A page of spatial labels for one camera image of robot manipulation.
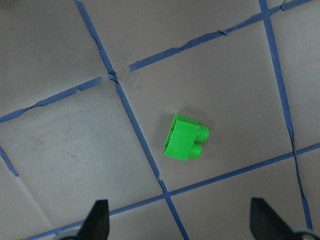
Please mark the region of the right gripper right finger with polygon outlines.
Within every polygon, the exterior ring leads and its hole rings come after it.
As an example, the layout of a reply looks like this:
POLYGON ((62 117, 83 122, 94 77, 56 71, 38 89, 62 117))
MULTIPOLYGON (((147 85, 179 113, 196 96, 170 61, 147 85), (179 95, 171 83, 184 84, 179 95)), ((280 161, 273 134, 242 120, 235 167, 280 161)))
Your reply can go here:
POLYGON ((263 199, 250 200, 249 228, 255 240, 289 240, 293 230, 263 199))

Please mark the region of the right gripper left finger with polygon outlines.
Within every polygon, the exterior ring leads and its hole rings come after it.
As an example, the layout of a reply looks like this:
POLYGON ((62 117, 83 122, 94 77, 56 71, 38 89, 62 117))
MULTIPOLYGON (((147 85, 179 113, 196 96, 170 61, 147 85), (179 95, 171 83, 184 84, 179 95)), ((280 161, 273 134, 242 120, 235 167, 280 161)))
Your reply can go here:
POLYGON ((107 240, 110 233, 109 203, 97 200, 76 234, 77 240, 107 240))

